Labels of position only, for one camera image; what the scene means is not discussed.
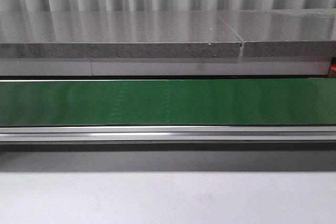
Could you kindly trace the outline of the green conveyor belt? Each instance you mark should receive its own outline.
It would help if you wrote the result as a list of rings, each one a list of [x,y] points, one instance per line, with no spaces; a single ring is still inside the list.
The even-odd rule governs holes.
[[[1,126],[334,123],[330,78],[1,83]]]

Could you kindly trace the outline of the grey stone counter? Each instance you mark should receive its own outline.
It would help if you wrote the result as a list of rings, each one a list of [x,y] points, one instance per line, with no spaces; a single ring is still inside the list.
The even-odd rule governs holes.
[[[326,76],[334,9],[1,13],[1,76]]]

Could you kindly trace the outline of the aluminium conveyor frame rail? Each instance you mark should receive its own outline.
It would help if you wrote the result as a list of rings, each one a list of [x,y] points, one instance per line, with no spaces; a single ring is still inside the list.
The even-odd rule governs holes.
[[[3,127],[1,144],[334,143],[335,126]]]

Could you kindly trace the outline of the red object at edge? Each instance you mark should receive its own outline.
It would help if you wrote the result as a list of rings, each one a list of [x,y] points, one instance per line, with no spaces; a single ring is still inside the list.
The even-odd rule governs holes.
[[[332,58],[328,77],[336,78],[336,57]]]

